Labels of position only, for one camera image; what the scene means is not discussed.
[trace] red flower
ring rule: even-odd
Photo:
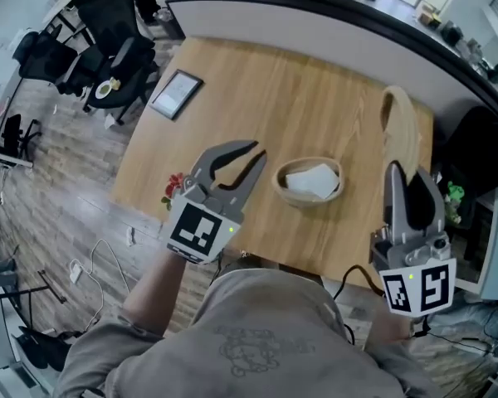
[[[172,198],[172,195],[173,195],[173,190],[175,189],[175,185],[172,184],[172,183],[169,183],[167,186],[166,186],[166,190],[164,191],[164,194],[169,197],[170,199]]]
[[[164,193],[166,194],[167,197],[170,199],[173,198],[173,191],[178,187],[178,188],[183,188],[183,179],[184,175],[182,172],[179,172],[177,174],[172,174],[169,176],[169,183],[166,186],[166,190]]]
[[[180,172],[179,174],[172,174],[171,176],[169,176],[169,182],[174,186],[182,186],[183,178],[184,175],[182,172]]]

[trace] wooden table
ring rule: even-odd
[[[354,264],[369,266],[369,234],[382,222],[383,135],[378,113],[383,85],[351,70],[280,49],[226,40],[188,38],[163,74],[174,70],[204,86],[173,122],[147,107],[121,163],[112,199],[168,219],[161,203],[169,175],[189,172],[210,146],[254,138],[267,165],[230,245],[298,269],[342,279]],[[421,164],[430,167],[432,113],[415,104]],[[233,180],[251,153],[225,167]],[[271,187],[287,161],[326,156],[341,161],[343,194],[310,209],[288,206]],[[366,285],[358,272],[348,281]]]

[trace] white power strip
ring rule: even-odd
[[[81,267],[78,264],[74,264],[74,266],[72,267],[72,271],[70,272],[70,281],[73,284],[77,284],[77,280],[79,280],[82,272],[83,270],[81,269]]]

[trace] wooden floor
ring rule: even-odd
[[[156,41],[156,61],[168,64],[177,42]],[[113,247],[129,286],[133,287],[160,249],[161,223],[108,200],[121,158],[143,109],[137,104],[125,116],[126,124],[104,128],[103,111],[85,114],[73,96],[59,95],[43,81],[24,80],[13,99],[10,113],[22,114],[23,124],[41,121],[42,136],[34,141],[32,170],[16,167],[4,179],[0,168],[0,257],[7,258],[18,246],[15,258],[21,288],[41,285],[36,272],[45,269],[59,294],[59,304],[47,291],[33,297],[35,328],[83,330],[100,306],[100,290],[86,275],[78,285],[69,280],[69,263],[77,258],[85,266],[98,239]],[[126,245],[126,231],[135,228],[136,245]],[[186,328],[207,291],[216,265],[189,265],[183,278],[170,332]],[[105,291],[103,313],[114,312],[126,290],[115,262],[104,244],[95,253],[95,277]],[[346,287],[339,297],[345,322],[355,331],[357,344],[364,343],[373,316],[374,296],[370,291]],[[27,316],[27,300],[23,299]],[[451,340],[479,332],[448,332]],[[411,349],[448,392],[479,362],[476,354],[457,351],[449,342],[425,337],[411,342]],[[450,395],[475,396],[496,365],[487,361]]]

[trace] black countertop edge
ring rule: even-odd
[[[185,2],[196,0],[167,0]],[[461,57],[405,22],[354,0],[223,0],[290,7],[362,27],[408,48],[464,84],[498,115],[498,92]]]

